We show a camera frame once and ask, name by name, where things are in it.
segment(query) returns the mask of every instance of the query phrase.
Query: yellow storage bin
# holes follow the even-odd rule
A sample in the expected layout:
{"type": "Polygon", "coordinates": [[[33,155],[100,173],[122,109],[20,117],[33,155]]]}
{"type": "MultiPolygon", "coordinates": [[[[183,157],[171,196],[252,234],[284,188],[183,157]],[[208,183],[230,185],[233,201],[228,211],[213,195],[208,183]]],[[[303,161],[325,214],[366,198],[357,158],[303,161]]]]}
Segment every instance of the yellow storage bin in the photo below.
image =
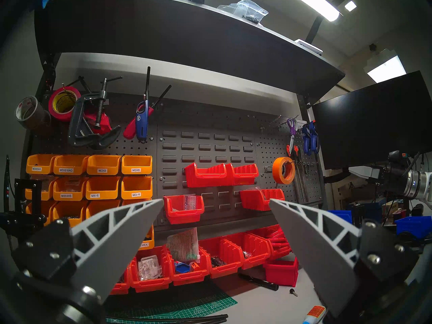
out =
{"type": "Polygon", "coordinates": [[[54,182],[53,198],[56,201],[81,201],[89,178],[65,176],[54,182]]]}
{"type": "MultiPolygon", "coordinates": [[[[53,197],[53,187],[54,182],[58,179],[58,177],[53,175],[32,175],[30,176],[32,180],[42,180],[42,192],[41,192],[41,200],[48,201],[53,197]]],[[[32,199],[32,190],[25,190],[25,198],[27,200],[32,199]]]]}
{"type": "Polygon", "coordinates": [[[153,196],[153,180],[151,176],[125,176],[121,182],[121,198],[134,200],[153,196]]]}
{"type": "MultiPolygon", "coordinates": [[[[122,206],[126,206],[128,204],[143,202],[143,201],[151,201],[151,198],[146,198],[143,200],[123,200],[122,206]]],[[[153,225],[150,230],[147,232],[146,239],[141,243],[139,251],[141,250],[151,250],[155,246],[155,231],[153,229],[153,225]]]]}
{"type": "Polygon", "coordinates": [[[27,158],[27,174],[50,174],[53,172],[54,159],[57,154],[35,154],[27,158]]]}
{"type": "Polygon", "coordinates": [[[54,206],[52,220],[67,218],[70,227],[73,228],[86,219],[87,203],[86,200],[59,202],[54,206]]]}
{"type": "Polygon", "coordinates": [[[121,172],[123,174],[150,174],[153,167],[152,156],[123,156],[121,172]]]}
{"type": "Polygon", "coordinates": [[[57,156],[54,160],[54,174],[81,175],[87,170],[89,156],[65,154],[57,156]]]}
{"type": "Polygon", "coordinates": [[[95,176],[87,181],[86,198],[88,200],[114,200],[118,197],[120,176],[95,176]]]}
{"type": "Polygon", "coordinates": [[[87,164],[87,174],[116,175],[121,156],[90,156],[87,164]]]}
{"type": "MultiPolygon", "coordinates": [[[[47,226],[49,223],[53,220],[53,209],[56,205],[56,201],[49,200],[49,201],[42,201],[41,202],[41,213],[42,215],[45,215],[47,218],[47,221],[45,222],[44,226],[47,226]]],[[[25,213],[32,214],[32,204],[30,203],[28,206],[25,207],[25,213]]]]}
{"type": "Polygon", "coordinates": [[[98,200],[98,201],[91,201],[89,203],[89,206],[87,207],[86,211],[86,219],[90,218],[91,216],[111,208],[117,208],[120,206],[120,200],[98,200]]]}

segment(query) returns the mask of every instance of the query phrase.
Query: screw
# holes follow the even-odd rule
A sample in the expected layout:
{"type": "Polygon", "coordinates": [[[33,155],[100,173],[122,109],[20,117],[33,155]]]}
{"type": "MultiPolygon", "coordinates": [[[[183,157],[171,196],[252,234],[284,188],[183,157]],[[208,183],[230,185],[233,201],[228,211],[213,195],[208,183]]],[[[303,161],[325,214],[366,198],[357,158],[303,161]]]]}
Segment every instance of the screw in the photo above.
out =
{"type": "Polygon", "coordinates": [[[370,262],[372,262],[375,265],[378,265],[381,262],[381,258],[376,254],[369,254],[368,259],[370,262]]]}
{"type": "Polygon", "coordinates": [[[366,222],[365,225],[370,227],[370,228],[376,228],[377,227],[376,224],[373,222],[366,222]]]}
{"type": "Polygon", "coordinates": [[[405,247],[403,247],[403,246],[400,245],[400,244],[396,244],[396,245],[394,246],[394,248],[395,248],[397,251],[399,251],[400,253],[402,253],[402,252],[405,251],[405,247]]]}

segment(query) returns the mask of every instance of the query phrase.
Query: red tape roll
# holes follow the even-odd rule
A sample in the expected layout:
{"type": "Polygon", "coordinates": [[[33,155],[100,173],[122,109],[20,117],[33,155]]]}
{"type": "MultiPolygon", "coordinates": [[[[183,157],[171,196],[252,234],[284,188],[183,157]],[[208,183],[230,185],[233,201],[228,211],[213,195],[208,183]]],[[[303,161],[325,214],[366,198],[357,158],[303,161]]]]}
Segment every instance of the red tape roll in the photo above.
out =
{"type": "Polygon", "coordinates": [[[48,101],[48,110],[54,118],[62,122],[69,122],[72,117],[72,110],[75,101],[81,97],[81,94],[76,88],[64,87],[70,98],[65,94],[63,88],[57,89],[48,101]]]}

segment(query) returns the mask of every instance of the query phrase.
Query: overhead shelf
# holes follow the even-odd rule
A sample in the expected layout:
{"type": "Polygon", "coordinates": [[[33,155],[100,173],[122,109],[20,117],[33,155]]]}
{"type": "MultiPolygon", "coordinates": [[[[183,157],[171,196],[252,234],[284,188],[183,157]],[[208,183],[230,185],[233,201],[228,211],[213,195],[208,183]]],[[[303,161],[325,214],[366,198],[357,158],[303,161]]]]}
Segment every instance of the overhead shelf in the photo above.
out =
{"type": "Polygon", "coordinates": [[[291,39],[186,0],[53,0],[35,12],[35,35],[40,53],[111,53],[167,61],[314,99],[344,77],[291,39]],[[64,42],[64,30],[80,37],[64,42]]]}

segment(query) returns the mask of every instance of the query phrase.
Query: gray pegboard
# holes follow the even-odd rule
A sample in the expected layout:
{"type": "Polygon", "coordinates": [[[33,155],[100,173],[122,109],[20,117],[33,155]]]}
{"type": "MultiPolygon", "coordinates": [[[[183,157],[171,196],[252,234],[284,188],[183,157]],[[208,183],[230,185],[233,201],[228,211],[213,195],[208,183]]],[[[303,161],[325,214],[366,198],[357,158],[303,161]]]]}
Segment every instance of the gray pegboard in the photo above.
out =
{"type": "MultiPolygon", "coordinates": [[[[125,128],[134,117],[142,96],[108,93],[108,98],[109,105],[105,111],[111,118],[111,125],[125,128]]],[[[273,164],[277,157],[287,156],[286,145],[289,142],[287,125],[277,128],[283,121],[286,122],[286,118],[282,117],[269,125],[276,117],[216,105],[164,99],[150,117],[149,139],[144,144],[136,139],[126,140],[120,134],[115,143],[102,151],[74,148],[67,144],[68,123],[59,123],[52,137],[34,138],[32,154],[152,155],[153,198],[194,193],[203,195],[206,207],[200,221],[193,224],[171,225],[165,212],[162,212],[154,223],[155,231],[211,225],[272,214],[270,211],[244,209],[238,192],[255,186],[262,189],[276,188],[271,172],[264,172],[264,166],[273,164]],[[220,163],[233,163],[235,167],[256,163],[260,176],[250,186],[187,188],[183,168],[192,162],[196,162],[199,168],[220,163]]],[[[300,135],[296,136],[295,141],[302,148],[300,135]]],[[[302,153],[302,158],[307,163],[315,162],[314,155],[304,156],[302,153]]],[[[304,174],[304,186],[307,200],[303,200],[299,193],[296,195],[298,183],[278,185],[278,188],[283,190],[287,201],[297,202],[299,196],[299,203],[318,204],[321,190],[316,165],[310,165],[309,174],[304,174]]]]}

